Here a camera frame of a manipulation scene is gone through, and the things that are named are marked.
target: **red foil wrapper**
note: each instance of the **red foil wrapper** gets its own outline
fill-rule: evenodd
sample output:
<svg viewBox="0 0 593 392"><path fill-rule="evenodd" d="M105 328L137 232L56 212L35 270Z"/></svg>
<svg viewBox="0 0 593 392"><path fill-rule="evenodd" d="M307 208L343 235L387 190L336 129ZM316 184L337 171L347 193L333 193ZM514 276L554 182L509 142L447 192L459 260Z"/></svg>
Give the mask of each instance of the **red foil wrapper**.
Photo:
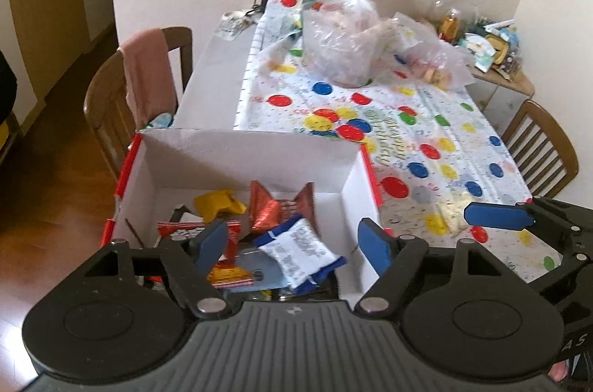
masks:
<svg viewBox="0 0 593 392"><path fill-rule="evenodd" d="M295 214L301 214L317 231L313 202L313 183L309 182L293 200L275 200L259 181L251 182L249 226L252 233L262 234L276 228Z"/></svg>
<svg viewBox="0 0 593 392"><path fill-rule="evenodd" d="M236 255L236 244L239 243L239 235L241 235L241 222L239 220L229 220L226 222L228 225L228 242L226 243L226 249L224 256L230 263L235 263ZM193 238L207 227L206 223L171 223L165 221L159 221L156 228L159 234L165 238L171 235L177 230L187 231L186 236Z"/></svg>

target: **polka dot tablecloth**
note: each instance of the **polka dot tablecloth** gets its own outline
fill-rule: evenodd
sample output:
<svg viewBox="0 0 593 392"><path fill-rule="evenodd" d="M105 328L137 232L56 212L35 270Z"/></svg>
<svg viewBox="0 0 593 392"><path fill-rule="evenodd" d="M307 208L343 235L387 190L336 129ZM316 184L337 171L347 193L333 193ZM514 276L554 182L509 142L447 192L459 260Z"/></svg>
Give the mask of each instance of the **polka dot tablecloth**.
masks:
<svg viewBox="0 0 593 392"><path fill-rule="evenodd" d="M415 80L392 56L358 89L311 74L298 48L287 48L281 64L266 61L260 49L287 34L300 1L270 0L256 29L235 129L364 144L384 201L381 225L394 235L413 234L437 247L474 238L527 281L558 265L558 253L527 231L469 227L461 219L471 201L515 204L531 196L465 90L445 92Z"/></svg>

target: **wooden chair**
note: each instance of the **wooden chair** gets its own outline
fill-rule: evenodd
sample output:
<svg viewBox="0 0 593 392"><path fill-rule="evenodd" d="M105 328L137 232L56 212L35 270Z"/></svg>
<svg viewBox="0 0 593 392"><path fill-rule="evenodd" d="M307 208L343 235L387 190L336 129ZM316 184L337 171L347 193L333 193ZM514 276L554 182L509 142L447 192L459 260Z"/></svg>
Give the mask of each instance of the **wooden chair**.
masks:
<svg viewBox="0 0 593 392"><path fill-rule="evenodd" d="M182 87L185 91L193 71L192 30L167 27L162 30L169 51L179 49ZM123 55L118 50L99 68L87 89L84 116L112 174L119 176L127 147L136 132L132 112L126 103Z"/></svg>
<svg viewBox="0 0 593 392"><path fill-rule="evenodd" d="M529 99L517 111L502 141L534 196L556 196L579 173L566 133L550 113Z"/></svg>

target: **red dot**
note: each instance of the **red dot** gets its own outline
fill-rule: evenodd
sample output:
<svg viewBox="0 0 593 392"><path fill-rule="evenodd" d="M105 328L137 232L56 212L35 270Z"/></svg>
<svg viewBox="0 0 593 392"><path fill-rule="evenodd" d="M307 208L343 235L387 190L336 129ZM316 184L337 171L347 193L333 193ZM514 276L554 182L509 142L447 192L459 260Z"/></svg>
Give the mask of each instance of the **red dot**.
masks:
<svg viewBox="0 0 593 392"><path fill-rule="evenodd" d="M327 118L331 122L337 122L340 119L340 116L331 109L318 109L313 114L321 116L322 118Z"/></svg>
<svg viewBox="0 0 593 392"><path fill-rule="evenodd" d="M288 96L283 96L282 94L274 94L268 98L268 102L272 106L277 106L279 108L285 108L286 106L290 106L292 104L292 99Z"/></svg>
<svg viewBox="0 0 593 392"><path fill-rule="evenodd" d="M436 147L432 147L430 144L420 144L420 151L428 158L428 159L440 159L441 153L438 152Z"/></svg>
<svg viewBox="0 0 593 392"><path fill-rule="evenodd" d="M408 106L401 106L397 110L405 112L406 114L414 117L418 115L418 113L414 111L414 109L409 108Z"/></svg>
<svg viewBox="0 0 593 392"><path fill-rule="evenodd" d="M471 235L478 243L486 243L488 241L488 233L481 226L472 226Z"/></svg>
<svg viewBox="0 0 593 392"><path fill-rule="evenodd" d="M280 0L284 7L294 7L297 4L297 0Z"/></svg>
<svg viewBox="0 0 593 392"><path fill-rule="evenodd" d="M340 136L349 141L362 141L365 138L364 132L350 124L344 124L336 129L336 131Z"/></svg>
<svg viewBox="0 0 593 392"><path fill-rule="evenodd" d="M394 198L406 198L410 194L410 188L401 179L393 176L383 179L381 185L385 192Z"/></svg>
<svg viewBox="0 0 593 392"><path fill-rule="evenodd" d="M370 102L372 101L371 98L367 98L366 96L363 96L362 94L359 94L358 92L355 92L351 99L356 102L357 104L361 104L361 105L366 105L366 104L370 104Z"/></svg>

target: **towel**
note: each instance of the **towel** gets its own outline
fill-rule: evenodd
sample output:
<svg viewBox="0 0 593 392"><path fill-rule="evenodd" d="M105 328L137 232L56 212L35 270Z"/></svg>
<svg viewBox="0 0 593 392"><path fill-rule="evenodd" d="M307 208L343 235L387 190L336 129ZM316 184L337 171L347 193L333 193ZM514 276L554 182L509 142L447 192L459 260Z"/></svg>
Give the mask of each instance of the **towel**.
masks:
<svg viewBox="0 0 593 392"><path fill-rule="evenodd" d="M138 32L121 44L119 50L126 75L126 101L136 129L144 128L164 112L175 114L177 95L162 30Z"/></svg>

